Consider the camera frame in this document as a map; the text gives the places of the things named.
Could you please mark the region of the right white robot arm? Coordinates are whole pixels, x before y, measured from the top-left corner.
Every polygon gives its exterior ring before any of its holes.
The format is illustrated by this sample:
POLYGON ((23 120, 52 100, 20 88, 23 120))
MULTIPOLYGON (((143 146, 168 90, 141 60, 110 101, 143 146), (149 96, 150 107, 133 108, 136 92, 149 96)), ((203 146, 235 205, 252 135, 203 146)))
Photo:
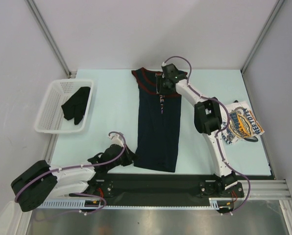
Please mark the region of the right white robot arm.
POLYGON ((180 73, 174 64, 162 63, 161 75, 156 76, 158 94, 179 94, 194 108, 194 125, 205 138, 215 167, 216 193, 227 196, 238 183, 236 173, 229 162, 221 139, 222 116, 224 105, 217 98, 205 97, 195 89, 188 77, 180 73))

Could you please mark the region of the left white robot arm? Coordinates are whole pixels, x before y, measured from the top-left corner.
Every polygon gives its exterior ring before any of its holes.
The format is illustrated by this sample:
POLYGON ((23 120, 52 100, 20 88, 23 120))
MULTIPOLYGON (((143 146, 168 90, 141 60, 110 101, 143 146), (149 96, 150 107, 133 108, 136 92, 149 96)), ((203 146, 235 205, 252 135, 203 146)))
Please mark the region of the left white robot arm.
POLYGON ((11 183, 15 202, 23 212, 29 212, 49 198, 102 196, 96 176, 107 174, 117 166, 131 165, 137 159, 128 147, 112 144, 79 165, 54 167, 44 160, 37 161, 11 183))

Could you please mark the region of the white tank top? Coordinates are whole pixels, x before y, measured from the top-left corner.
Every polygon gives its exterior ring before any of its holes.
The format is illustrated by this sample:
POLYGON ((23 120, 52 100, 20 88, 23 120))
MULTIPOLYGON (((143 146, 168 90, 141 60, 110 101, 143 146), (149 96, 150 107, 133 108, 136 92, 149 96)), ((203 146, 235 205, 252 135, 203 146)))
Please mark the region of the white tank top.
POLYGON ((258 142, 259 136, 265 131, 256 119, 250 105, 246 101, 225 105, 230 121, 221 136, 227 145, 234 145, 239 141, 258 142))

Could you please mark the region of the navy tank top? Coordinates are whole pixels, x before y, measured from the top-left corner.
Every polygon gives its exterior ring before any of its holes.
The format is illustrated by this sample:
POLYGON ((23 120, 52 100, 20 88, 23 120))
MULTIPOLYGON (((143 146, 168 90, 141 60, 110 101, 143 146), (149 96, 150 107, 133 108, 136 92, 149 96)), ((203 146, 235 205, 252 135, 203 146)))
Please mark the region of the navy tank top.
POLYGON ((181 95, 156 92, 160 71, 132 70, 139 89, 138 139, 135 167, 172 172, 178 157, 181 95))

